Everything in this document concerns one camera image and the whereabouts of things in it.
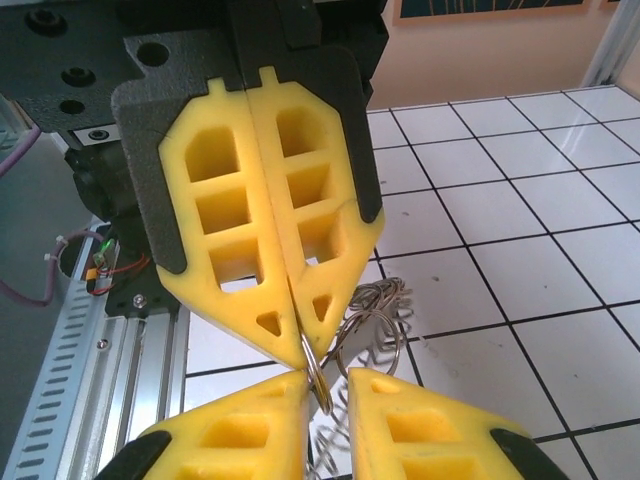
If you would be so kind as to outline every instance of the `metal frame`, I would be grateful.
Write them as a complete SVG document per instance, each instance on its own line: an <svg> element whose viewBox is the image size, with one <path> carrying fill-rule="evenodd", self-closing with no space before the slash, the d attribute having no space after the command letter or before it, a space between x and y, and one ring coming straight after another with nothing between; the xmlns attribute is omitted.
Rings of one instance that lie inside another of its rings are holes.
<svg viewBox="0 0 640 480"><path fill-rule="evenodd" d="M189 312L107 317L106 297L87 294L81 275L77 266L3 480L93 478L182 411Z"/></svg>
<svg viewBox="0 0 640 480"><path fill-rule="evenodd" d="M640 41L640 2L622 0L600 42L582 87L614 84Z"/></svg>

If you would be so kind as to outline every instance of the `picture frame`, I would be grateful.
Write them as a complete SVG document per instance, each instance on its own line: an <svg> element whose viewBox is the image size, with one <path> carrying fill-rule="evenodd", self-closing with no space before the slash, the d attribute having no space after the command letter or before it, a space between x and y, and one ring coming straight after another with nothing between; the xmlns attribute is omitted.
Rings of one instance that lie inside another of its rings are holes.
<svg viewBox="0 0 640 480"><path fill-rule="evenodd" d="M591 0L395 0L393 25L446 25L467 21L580 14L586 13L590 4Z"/></svg>

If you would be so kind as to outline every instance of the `yellow foam block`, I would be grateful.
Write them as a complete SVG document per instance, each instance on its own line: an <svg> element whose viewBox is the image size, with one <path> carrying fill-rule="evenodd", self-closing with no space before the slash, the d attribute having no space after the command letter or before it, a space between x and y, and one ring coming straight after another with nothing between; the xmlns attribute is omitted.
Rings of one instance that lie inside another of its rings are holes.
<svg viewBox="0 0 640 480"><path fill-rule="evenodd" d="M349 428L357 480L522 480L489 433L522 427L374 370L349 370Z"/></svg>
<svg viewBox="0 0 640 480"><path fill-rule="evenodd" d="M210 81L160 144L187 269L158 274L203 318L304 368L298 323L323 357L384 218L360 218L340 115L272 67L261 76L245 92ZM258 285L225 291L246 276Z"/></svg>
<svg viewBox="0 0 640 480"><path fill-rule="evenodd" d="M145 480L299 480L308 438L308 383L289 372L157 423L171 443Z"/></svg>
<svg viewBox="0 0 640 480"><path fill-rule="evenodd" d="M327 352L384 226L360 218L338 112L273 68L247 91L278 238L304 332Z"/></svg>

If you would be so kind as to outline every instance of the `wall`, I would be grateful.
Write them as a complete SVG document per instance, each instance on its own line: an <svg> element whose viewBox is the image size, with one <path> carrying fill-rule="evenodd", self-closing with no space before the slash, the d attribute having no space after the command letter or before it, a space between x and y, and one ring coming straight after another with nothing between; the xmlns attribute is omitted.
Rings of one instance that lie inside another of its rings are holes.
<svg viewBox="0 0 640 480"><path fill-rule="evenodd" d="M640 98L640 43L636 45L631 57L627 60L618 78L618 85Z"/></svg>
<svg viewBox="0 0 640 480"><path fill-rule="evenodd" d="M578 87L613 14L592 0L583 13L399 27L395 1L372 109Z"/></svg>

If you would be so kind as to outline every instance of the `red wire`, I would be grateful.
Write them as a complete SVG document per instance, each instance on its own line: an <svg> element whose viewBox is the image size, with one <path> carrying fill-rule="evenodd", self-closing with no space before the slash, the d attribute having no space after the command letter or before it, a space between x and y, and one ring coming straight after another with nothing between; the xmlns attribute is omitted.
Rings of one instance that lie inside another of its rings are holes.
<svg viewBox="0 0 640 480"><path fill-rule="evenodd" d="M132 263L130 265L127 265L125 267L115 268L115 269L112 269L112 270L107 270L107 271L98 269L98 271L102 275L113 275L115 273L126 272L127 270L131 270L132 268L135 268L138 265L140 265L142 262L144 262L145 259L148 261L148 258L143 253L138 261L136 261L136 262L134 262L134 263Z"/></svg>
<svg viewBox="0 0 640 480"><path fill-rule="evenodd" d="M97 290L94 290L93 292L89 292L89 294L91 294L91 295L100 295L101 293L108 292L113 287L115 287L115 285L116 285L115 283L112 283L108 287L99 288Z"/></svg>

